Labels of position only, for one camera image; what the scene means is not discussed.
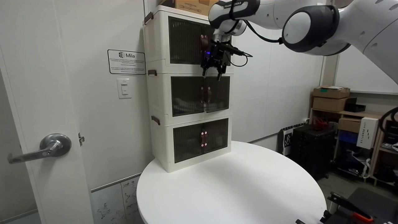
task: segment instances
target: white round table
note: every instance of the white round table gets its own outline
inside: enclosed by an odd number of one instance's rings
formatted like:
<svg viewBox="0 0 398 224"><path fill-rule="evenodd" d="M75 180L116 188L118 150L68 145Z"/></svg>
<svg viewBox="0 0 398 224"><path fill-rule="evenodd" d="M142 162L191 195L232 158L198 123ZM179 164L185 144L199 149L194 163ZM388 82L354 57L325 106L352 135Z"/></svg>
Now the white round table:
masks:
<svg viewBox="0 0 398 224"><path fill-rule="evenodd" d="M310 224L326 209L322 190L305 169L242 142L173 173L152 162L139 178L137 199L147 224Z"/></svg>

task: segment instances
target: door handle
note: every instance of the door handle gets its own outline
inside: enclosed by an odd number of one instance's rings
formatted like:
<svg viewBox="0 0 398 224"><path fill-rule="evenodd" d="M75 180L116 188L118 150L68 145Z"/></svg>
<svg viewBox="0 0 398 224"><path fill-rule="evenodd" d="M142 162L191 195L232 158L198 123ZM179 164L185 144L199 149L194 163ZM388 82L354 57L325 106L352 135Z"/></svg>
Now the door handle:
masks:
<svg viewBox="0 0 398 224"><path fill-rule="evenodd" d="M70 152L72 145L71 139L60 133L52 133L46 135L41 142L40 142L40 150L32 152L32 153L26 153L21 155L14 157L12 154L9 154L9 163L22 163L26 160L35 160L35 159L42 159L42 158L48 158L48 157L62 157L67 152Z"/></svg>

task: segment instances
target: wall sign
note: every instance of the wall sign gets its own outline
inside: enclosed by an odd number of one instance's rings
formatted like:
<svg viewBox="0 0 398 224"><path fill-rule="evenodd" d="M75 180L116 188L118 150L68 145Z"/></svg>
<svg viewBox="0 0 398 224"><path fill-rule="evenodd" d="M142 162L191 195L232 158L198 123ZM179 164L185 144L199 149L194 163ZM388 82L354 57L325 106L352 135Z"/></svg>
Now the wall sign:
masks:
<svg viewBox="0 0 398 224"><path fill-rule="evenodd" d="M112 74L145 74L143 52L108 50L108 63Z"/></svg>

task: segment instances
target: white cabinet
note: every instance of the white cabinet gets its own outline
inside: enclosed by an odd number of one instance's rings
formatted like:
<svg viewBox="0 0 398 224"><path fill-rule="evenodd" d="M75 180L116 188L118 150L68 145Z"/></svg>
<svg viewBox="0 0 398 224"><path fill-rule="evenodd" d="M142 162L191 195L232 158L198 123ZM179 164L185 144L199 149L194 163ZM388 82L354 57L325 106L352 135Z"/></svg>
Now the white cabinet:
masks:
<svg viewBox="0 0 398 224"><path fill-rule="evenodd" d="M152 152L175 170L230 150L232 68L203 76L205 16L159 6L145 22L144 46Z"/></svg>

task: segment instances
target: cardboard box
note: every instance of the cardboard box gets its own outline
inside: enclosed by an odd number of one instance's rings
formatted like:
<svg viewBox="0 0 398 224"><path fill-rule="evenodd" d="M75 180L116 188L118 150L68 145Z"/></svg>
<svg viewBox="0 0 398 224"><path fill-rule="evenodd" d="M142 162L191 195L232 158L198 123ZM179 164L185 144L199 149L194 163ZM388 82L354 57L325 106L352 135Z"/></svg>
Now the cardboard box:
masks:
<svg viewBox="0 0 398 224"><path fill-rule="evenodd" d="M361 119L358 118L346 118L342 117L338 119L337 129L358 133L361 127Z"/></svg>
<svg viewBox="0 0 398 224"><path fill-rule="evenodd" d="M336 87L336 86L330 86L330 87L321 86L321 87L313 88L312 96L323 97L323 98L348 98L349 88Z"/></svg>
<svg viewBox="0 0 398 224"><path fill-rule="evenodd" d="M211 6L219 0L158 0L158 4L174 6L175 8L209 15Z"/></svg>
<svg viewBox="0 0 398 224"><path fill-rule="evenodd" d="M347 98L313 98L313 109L327 111L327 112L341 112L344 109Z"/></svg>
<svg viewBox="0 0 398 224"><path fill-rule="evenodd" d="M372 149L378 128L378 119L363 117L361 120L357 147Z"/></svg>

